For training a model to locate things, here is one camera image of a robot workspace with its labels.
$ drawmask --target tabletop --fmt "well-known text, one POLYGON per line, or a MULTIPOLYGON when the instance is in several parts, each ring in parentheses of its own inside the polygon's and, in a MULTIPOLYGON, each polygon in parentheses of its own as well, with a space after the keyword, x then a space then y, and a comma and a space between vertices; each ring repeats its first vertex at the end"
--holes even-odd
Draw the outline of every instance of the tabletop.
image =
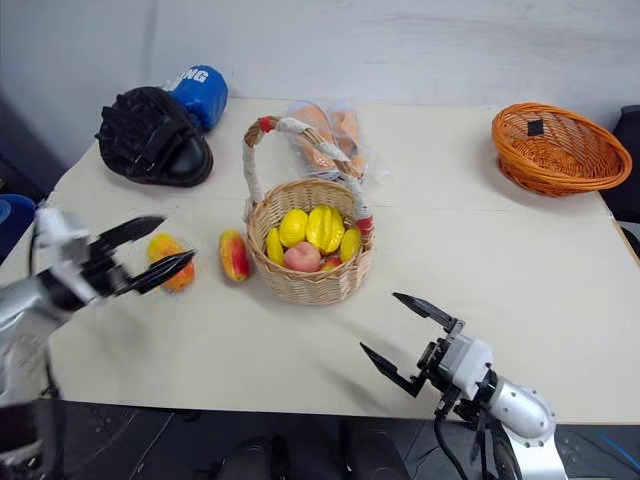
MULTIPOLYGON (((68 400, 194 409, 432 418, 438 394, 414 399, 380 375, 364 342, 405 375, 441 329, 396 301, 429 300, 494 348, 494 367, 537 388, 561 422, 638 423, 640 272, 596 193, 553 199, 512 184, 496 166, 494 108, 363 104, 376 223, 369 277, 340 304, 280 300, 254 274, 230 285, 216 257, 226 229, 245 230, 241 139, 287 102, 231 99, 206 138, 212 175, 190 189, 142 186, 112 174, 94 144, 60 180, 52 204, 95 234, 163 214, 161 230, 197 249, 186 291, 124 295, 78 312, 51 338, 68 400)), ((256 150, 272 187, 298 175, 286 139, 256 150)), ((0 283, 26 274, 23 237, 0 283)), ((147 241, 118 257, 146 267, 147 241)), ((45 260, 36 257, 38 267, 45 260)))

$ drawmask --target black tag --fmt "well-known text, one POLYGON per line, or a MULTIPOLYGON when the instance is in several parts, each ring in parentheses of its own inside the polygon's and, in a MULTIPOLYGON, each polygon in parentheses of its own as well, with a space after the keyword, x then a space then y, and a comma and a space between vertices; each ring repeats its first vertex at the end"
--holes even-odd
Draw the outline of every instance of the black tag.
POLYGON ((527 123, 527 135, 530 137, 535 137, 536 135, 544 134, 544 125, 542 124, 542 119, 533 120, 532 122, 527 123))

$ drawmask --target basket handle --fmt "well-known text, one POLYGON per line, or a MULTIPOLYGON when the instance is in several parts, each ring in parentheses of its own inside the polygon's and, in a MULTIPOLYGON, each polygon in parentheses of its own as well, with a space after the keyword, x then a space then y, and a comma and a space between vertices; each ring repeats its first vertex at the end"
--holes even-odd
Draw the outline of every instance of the basket handle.
POLYGON ((255 147, 265 133, 272 130, 294 133, 307 140, 313 148, 324 156, 333 160, 336 167, 342 173, 347 188, 351 190, 356 203, 356 223, 363 236, 368 236, 373 230, 373 217, 369 206, 364 200, 362 186, 357 178, 358 172, 351 164, 349 158, 333 143, 325 141, 312 127, 296 118, 276 117, 269 115, 257 119, 247 130, 242 143, 242 161, 244 163, 244 178, 249 186, 249 200, 245 219, 248 218, 249 209, 264 198, 258 175, 256 173, 255 147))

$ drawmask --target blue boxing glove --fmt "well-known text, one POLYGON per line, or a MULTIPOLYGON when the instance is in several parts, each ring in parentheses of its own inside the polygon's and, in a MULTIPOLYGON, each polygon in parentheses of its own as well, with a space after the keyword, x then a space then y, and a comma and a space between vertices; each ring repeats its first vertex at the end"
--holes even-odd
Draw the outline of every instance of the blue boxing glove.
POLYGON ((222 75, 206 65, 195 65, 178 75, 174 85, 169 93, 189 112, 198 130, 211 130, 227 104, 229 90, 222 75))

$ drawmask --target dark floor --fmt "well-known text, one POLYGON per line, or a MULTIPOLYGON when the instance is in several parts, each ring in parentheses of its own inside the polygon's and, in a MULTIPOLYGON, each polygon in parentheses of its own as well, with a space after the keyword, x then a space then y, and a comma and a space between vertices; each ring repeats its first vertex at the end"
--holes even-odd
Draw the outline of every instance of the dark floor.
MULTIPOLYGON (((268 413, 146 410, 66 402, 67 436, 65 465, 69 478, 192 479, 194 472, 221 461, 235 444, 258 434, 280 434, 293 456, 312 480, 342 479, 338 455, 339 426, 346 417, 268 413), (154 438, 166 428, 153 443, 154 438), (136 464, 145 450, 144 461, 136 464)), ((384 428, 404 459, 409 476, 416 479, 457 478, 437 445, 433 424, 418 420, 348 419, 384 428)), ((469 466, 474 433, 462 424, 445 424, 444 435, 466 463, 470 478, 479 478, 480 466, 469 466)), ((570 478, 640 478, 632 463, 640 459, 638 426, 560 426, 556 441, 570 478), (622 447, 632 458, 608 445, 601 437, 622 447)), ((493 469, 491 455, 489 465, 493 469)))

